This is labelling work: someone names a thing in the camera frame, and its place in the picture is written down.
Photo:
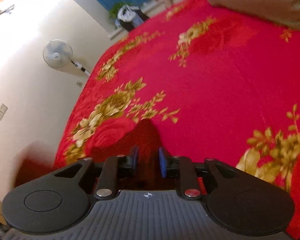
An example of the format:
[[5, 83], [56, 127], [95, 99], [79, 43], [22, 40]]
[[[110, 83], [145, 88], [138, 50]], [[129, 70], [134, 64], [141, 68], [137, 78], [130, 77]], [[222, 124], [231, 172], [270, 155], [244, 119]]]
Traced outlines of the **dark red knit sweater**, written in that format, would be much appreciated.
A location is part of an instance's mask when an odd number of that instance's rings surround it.
[[[130, 155], [135, 148], [138, 149], [136, 170], [132, 177], [119, 180], [119, 188], [123, 190], [173, 190], [175, 189], [174, 179], [162, 178], [159, 164], [159, 148], [163, 146], [160, 134], [153, 122], [149, 119], [141, 120], [122, 138], [111, 143], [110, 133], [113, 128], [105, 130], [104, 139], [108, 141], [100, 146], [95, 146], [90, 150], [88, 157], [94, 162], [102, 163], [108, 157], [119, 154]], [[64, 165], [57, 164], [52, 167], [39, 161], [35, 157], [27, 155], [19, 167], [13, 187], [18, 187], [29, 181], [44, 176]]]

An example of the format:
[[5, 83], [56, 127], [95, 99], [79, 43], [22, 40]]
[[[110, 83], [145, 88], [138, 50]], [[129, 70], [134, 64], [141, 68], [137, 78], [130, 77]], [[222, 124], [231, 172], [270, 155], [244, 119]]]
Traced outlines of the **black chair with clothes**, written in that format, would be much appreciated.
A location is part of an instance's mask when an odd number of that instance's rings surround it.
[[120, 26], [128, 32], [145, 23], [149, 17], [138, 6], [124, 4], [117, 13]]

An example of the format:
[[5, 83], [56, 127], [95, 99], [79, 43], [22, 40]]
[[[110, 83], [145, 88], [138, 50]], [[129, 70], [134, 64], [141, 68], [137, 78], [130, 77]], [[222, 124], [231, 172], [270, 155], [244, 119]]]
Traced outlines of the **red floral bed blanket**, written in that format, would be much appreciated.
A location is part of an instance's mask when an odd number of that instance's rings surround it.
[[88, 157], [143, 119], [163, 148], [216, 158], [290, 193], [300, 239], [300, 32], [185, 0], [111, 46], [70, 115], [57, 164]]

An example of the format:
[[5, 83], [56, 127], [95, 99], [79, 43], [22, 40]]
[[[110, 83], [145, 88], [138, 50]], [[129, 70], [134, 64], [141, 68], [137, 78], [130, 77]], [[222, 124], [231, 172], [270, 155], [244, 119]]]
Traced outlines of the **white standing fan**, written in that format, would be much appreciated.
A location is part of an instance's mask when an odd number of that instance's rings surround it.
[[53, 69], [63, 68], [71, 63], [86, 76], [91, 75], [83, 64], [75, 61], [72, 47], [63, 40], [51, 40], [48, 42], [43, 48], [43, 59]]

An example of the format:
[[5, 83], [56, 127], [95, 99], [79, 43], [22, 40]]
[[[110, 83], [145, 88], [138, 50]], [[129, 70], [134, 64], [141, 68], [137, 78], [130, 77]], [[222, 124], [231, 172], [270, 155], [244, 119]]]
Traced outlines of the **green potted plant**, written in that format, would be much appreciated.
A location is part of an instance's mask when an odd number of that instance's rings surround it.
[[124, 5], [130, 5], [130, 3], [127, 3], [127, 2], [118, 2], [118, 3], [115, 3], [115, 4], [111, 7], [111, 9], [108, 11], [108, 12], [109, 12], [109, 18], [110, 18], [110, 19], [116, 19], [119, 10], [120, 10]]

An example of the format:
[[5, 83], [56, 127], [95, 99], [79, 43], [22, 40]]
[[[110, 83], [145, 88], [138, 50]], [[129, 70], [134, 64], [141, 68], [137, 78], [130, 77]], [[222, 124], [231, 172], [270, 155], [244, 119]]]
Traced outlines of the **white wall socket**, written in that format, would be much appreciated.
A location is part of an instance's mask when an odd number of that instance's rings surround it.
[[0, 106], [0, 121], [3, 119], [4, 115], [6, 114], [8, 107], [5, 104], [1, 104]]

